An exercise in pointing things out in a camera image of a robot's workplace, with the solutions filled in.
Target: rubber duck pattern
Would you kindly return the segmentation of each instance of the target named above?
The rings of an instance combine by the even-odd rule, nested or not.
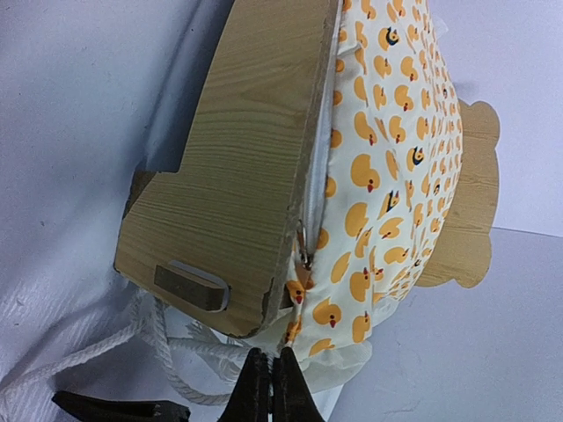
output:
[[[299,360],[363,342],[377,303],[405,299],[461,170],[459,104],[428,3],[346,0],[338,38],[322,229],[311,271],[289,268],[282,343]]]

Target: white fabric background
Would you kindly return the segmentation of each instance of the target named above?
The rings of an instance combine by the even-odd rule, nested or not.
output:
[[[229,7],[2,2],[0,389],[127,322],[134,289],[112,263],[131,177],[139,163],[177,164]],[[173,332],[185,334],[185,317],[172,314]],[[197,356],[175,357],[195,387],[225,391]],[[55,389],[181,401],[140,340],[23,391],[12,420],[64,420],[49,402]],[[339,392],[317,396],[326,416]],[[221,412],[190,407],[203,422]]]

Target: white rope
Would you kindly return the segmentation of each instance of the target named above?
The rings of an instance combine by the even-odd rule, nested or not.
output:
[[[82,365],[101,354],[127,343],[135,335],[153,346],[157,359],[166,373],[170,385],[185,399],[192,403],[213,406],[225,404],[230,394],[208,395],[201,393],[184,382],[176,373],[172,361],[172,349],[186,349],[199,355],[214,356],[222,360],[243,360],[250,347],[223,343],[210,344],[194,338],[169,338],[166,332],[165,304],[153,298],[152,312],[140,318],[140,309],[145,292],[139,290],[130,304],[131,324],[117,331],[114,335],[83,350],[72,353],[59,362],[49,363],[43,367],[32,369],[0,390],[0,422],[10,422],[9,402],[15,393],[23,388],[50,378],[64,369]]]

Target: black clamp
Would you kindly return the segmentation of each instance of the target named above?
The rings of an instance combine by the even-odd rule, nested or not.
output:
[[[68,391],[55,393],[53,401],[82,422],[190,421],[186,406],[169,401],[113,402]],[[274,422],[324,422],[289,347],[274,359],[271,372],[267,356],[260,349],[253,348],[248,353],[218,422],[267,422],[268,414],[272,414]]]

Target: white zipper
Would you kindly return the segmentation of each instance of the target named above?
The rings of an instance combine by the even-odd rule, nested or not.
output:
[[[338,8],[326,71],[323,99],[318,114],[317,134],[307,173],[301,220],[297,228],[299,254],[305,269],[310,270],[317,249],[318,235],[325,208],[326,169],[333,131],[333,91],[336,74],[336,53],[340,31],[342,7]]]

